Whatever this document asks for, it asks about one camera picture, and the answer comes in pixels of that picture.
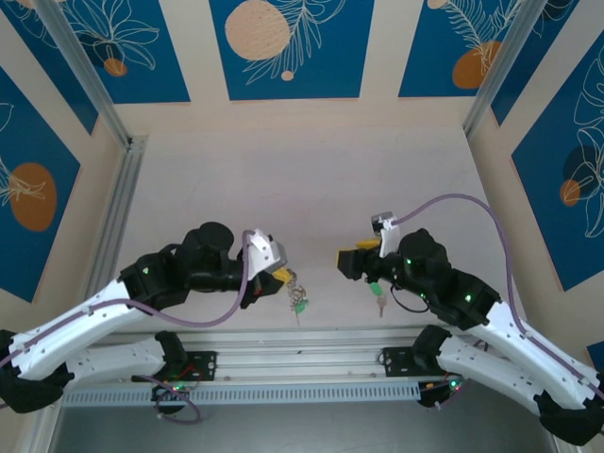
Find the orange circle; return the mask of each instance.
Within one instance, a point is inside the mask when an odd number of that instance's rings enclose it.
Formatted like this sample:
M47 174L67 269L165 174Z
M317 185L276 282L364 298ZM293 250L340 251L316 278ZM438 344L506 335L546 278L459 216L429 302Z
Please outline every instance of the orange circle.
M48 170L39 163L23 163L10 175L8 186L13 191L12 213L22 227L31 231L50 227L57 210L57 186Z
M480 87L487 74L486 70L491 67L500 46L499 41L486 42L463 54L453 68L453 83L458 88L466 90Z
M560 198L566 206L575 206L581 197L581 187L573 179L564 181L560 187Z
M290 42L285 16L265 0L246 0L228 15L225 22L228 45L242 59L271 59Z
M106 59L103 67L105 71L115 77L125 76L128 72L128 68L126 68L126 65L120 59Z
M292 71L283 71L281 73L281 78L284 81L289 82L291 80L294 80L294 73Z

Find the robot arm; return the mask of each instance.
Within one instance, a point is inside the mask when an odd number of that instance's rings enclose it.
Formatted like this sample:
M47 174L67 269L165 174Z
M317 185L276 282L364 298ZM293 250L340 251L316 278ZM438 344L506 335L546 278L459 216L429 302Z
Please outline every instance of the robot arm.
M544 392L539 381L511 361L473 347L448 330L427 326L413 345L413 357L424 368L439 367L450 374L471 378L539 415L534 400Z
M271 237L259 230L249 236L242 309L279 290L282 283L270 272L286 262L282 247ZM231 260L228 251L233 243L225 226L204 224L190 231L182 244L140 257L98 294L49 323L19 334L0 331L0 397L16 411L34 411L77 384L177 373L186 354L174 333L161 332L138 344L87 347L148 316L127 300L163 310L184 303L189 291L239 290L244 278L243 251ZM112 302L116 299L125 303ZM36 340L48 331L52 333ZM25 398L25 394L36 397Z
M600 398L604 378L596 370L563 353L525 321L517 322L511 307L495 290L479 278L451 267L445 248L426 230L409 234L393 246L397 226L392 214L380 214L372 222L374 231L382 238L381 245L370 250L340 252L340 271L355 280L363 276L368 282L384 278L397 290L417 294L440 320L487 342L516 367L496 366L493 374L498 376L486 378L481 368L486 364L485 357L480 356L478 361L475 356L466 361L463 354L467 349L455 349L450 347L454 340L437 337L434 341L439 348L432 349L432 354L444 370L481 381L533 412L536 404L542 424L567 442L582 445L598 434L604 424L604 400ZM434 332L430 327L422 334L423 340ZM535 388L535 394L525 386L512 385L510 389L503 385L506 378L515 375L532 376L530 387ZM528 392L518 393L521 389ZM531 394L533 403L528 403Z

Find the key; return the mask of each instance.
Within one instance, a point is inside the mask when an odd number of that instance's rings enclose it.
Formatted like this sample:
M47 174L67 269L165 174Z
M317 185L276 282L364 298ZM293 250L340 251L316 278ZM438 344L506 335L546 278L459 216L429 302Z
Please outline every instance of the key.
M377 298L377 306L379 307L379 317L380 318L384 317L384 307L386 307L387 304L388 304L388 299L386 298L386 296L384 294L380 295Z

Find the purple cable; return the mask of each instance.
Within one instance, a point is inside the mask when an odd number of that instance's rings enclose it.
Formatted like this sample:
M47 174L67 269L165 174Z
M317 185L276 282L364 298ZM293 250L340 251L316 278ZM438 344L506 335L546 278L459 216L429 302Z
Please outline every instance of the purple cable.
M505 260L506 260L506 277L508 280L508 297L510 299L510 311L512 312L512 318L513 318L514 323L518 326L518 329L520 330L520 332L523 335L525 335L530 342L535 344L539 349L544 351L554 361L559 363L563 368L565 368L568 372L570 372L575 378L577 378L578 380L583 380L585 378L585 376L579 370L577 370L574 366L566 363L566 361L563 358L558 356L558 354L556 354L555 352L551 351L547 346L542 344L539 340L532 338L532 336L530 334L527 335L527 329L523 326L522 320L520 319L520 316L518 315L518 310L516 309L516 304L515 304L514 297L513 297L512 263L511 263L511 259L510 259L510 255L511 255L510 245L509 245L506 235L503 231L503 226L501 225L501 222L497 218L495 212L491 208L489 208L489 206L486 203L484 203L482 200L479 200L478 198L476 198L472 195L467 195L465 193L446 193L444 195L437 196L436 198L432 198L427 203L424 203L422 206L420 206L418 209L407 214L403 218L398 219L395 222L393 222L393 225L400 225L404 222L407 222L408 220L415 217L417 214L419 214L423 210L426 210L430 206L432 206L436 203L439 203L441 201L450 200L450 199L467 200L467 201L476 203L481 208L486 210L487 213L491 216L491 218L493 219L493 222L495 223L495 227L497 229L497 234L499 235L499 240L501 241L501 245L503 246L503 254L504 254ZM604 400L604 393L602 393L593 383L589 382L587 384L587 388L590 389L592 392L594 392L602 400Z
M178 318L175 318L174 316L170 316L169 314L164 314L158 310L152 309L151 307L147 307L142 302L139 302L137 300L130 300L130 299L113 299L113 300L108 300L105 302L99 302L98 304L90 305L89 309L91 310L91 312L94 312L94 311L103 309L105 307L126 304L130 307L135 307L141 311L144 311L145 313L152 314L153 316L157 316L158 318L168 321L169 323L177 324L177 325L184 326L184 327L209 328L209 327L218 326L218 325L224 323L228 318L230 318L235 313L235 311L237 311L237 309L241 305L243 297L245 295L245 290L247 288L247 277L249 274L249 253L248 253L247 247L249 246L249 236L251 234L254 234L254 232L250 231L250 230L246 230L243 232L243 237L242 237L242 243L243 243L243 247L242 247L242 250L243 250L242 284L239 288L239 292L237 293L237 297L235 298L235 303L225 314L223 314L219 318L214 319L213 321L196 323L193 321L178 319ZM60 328L65 327L68 324L74 322L76 319L81 318L82 316L88 316L88 315L89 314L85 311L78 311L77 313L74 313L74 314L66 317L62 321L54 324L52 327L49 327L47 330L45 330L41 334L36 335L31 340L25 342L24 343L25 350L27 350L29 347L36 344L40 340L43 340L48 335L56 332ZM12 361L14 358L19 356L22 352L23 351L21 351L21 350L14 351L14 352L8 354L6 357L4 357L2 360L0 360L0 369L2 369L7 363ZM188 398L186 397L186 395L183 395L181 399L183 399L183 401L187 402ZM6 404L1 405L0 410L4 409L6 406L7 406Z

